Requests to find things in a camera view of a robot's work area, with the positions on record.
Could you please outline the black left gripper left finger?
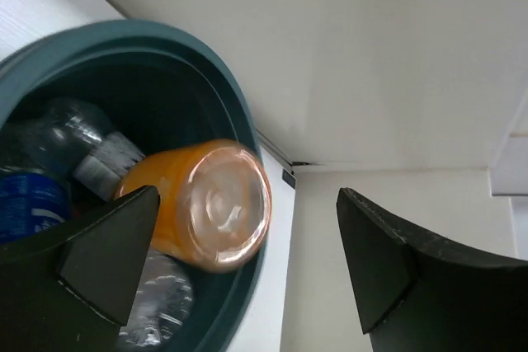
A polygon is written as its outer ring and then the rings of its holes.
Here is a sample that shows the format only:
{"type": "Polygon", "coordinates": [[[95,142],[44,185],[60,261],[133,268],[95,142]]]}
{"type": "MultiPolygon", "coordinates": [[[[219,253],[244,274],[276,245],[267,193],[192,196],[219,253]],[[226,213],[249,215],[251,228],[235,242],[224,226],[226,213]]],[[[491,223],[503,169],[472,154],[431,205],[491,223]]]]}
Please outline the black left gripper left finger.
{"type": "Polygon", "coordinates": [[[112,351],[126,325],[158,216],[144,186],[1,246],[3,351],[112,351]]]}

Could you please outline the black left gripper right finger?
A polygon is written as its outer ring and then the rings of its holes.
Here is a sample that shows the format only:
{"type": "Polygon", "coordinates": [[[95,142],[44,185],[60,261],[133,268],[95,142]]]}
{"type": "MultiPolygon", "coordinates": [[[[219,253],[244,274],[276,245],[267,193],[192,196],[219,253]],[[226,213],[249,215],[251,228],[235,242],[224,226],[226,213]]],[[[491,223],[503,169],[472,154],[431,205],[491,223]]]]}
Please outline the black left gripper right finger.
{"type": "Polygon", "coordinates": [[[337,218],[375,351],[524,351],[527,264],[454,242],[340,189],[337,218]]]}

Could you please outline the crushed clear plastic bottle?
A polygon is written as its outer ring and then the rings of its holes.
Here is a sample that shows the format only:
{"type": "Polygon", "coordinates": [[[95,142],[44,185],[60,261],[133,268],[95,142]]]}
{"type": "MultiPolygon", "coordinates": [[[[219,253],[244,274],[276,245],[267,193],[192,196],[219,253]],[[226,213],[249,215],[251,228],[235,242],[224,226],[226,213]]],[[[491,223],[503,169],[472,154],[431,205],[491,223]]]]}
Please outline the crushed clear plastic bottle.
{"type": "Polygon", "coordinates": [[[189,317],[194,302],[190,278],[177,261],[151,248],[117,351],[158,351],[189,317]]]}

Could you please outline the red cap clear bottle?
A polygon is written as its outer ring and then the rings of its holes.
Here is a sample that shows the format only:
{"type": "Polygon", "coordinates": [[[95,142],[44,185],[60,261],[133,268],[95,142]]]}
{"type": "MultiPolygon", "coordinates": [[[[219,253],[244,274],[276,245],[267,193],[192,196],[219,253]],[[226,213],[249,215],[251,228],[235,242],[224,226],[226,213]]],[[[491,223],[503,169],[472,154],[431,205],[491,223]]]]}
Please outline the red cap clear bottle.
{"type": "Polygon", "coordinates": [[[59,97],[34,118],[1,128],[1,172],[76,180],[108,202],[144,153],[92,103],[59,97]]]}

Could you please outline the orange juice bottle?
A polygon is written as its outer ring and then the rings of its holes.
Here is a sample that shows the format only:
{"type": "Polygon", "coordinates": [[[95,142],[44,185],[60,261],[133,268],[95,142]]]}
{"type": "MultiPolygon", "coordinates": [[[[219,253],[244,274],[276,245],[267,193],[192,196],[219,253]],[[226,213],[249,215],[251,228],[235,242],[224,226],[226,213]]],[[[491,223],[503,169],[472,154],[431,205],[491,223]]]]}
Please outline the orange juice bottle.
{"type": "Polygon", "coordinates": [[[121,180],[120,198],[158,190],[151,246],[215,273],[235,270],[257,253],[271,221],[271,186],[257,153],[216,139],[147,156],[121,180]]]}

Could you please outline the clear Pepsi bottle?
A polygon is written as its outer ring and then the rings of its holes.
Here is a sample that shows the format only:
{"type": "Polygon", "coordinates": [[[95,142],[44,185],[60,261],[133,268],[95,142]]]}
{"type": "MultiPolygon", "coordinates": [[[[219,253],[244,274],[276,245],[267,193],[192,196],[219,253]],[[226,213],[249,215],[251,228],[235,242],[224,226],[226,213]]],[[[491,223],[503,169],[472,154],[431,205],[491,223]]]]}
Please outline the clear Pepsi bottle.
{"type": "Polygon", "coordinates": [[[69,185],[42,173],[1,176],[1,243],[46,231],[72,216],[69,185]]]}

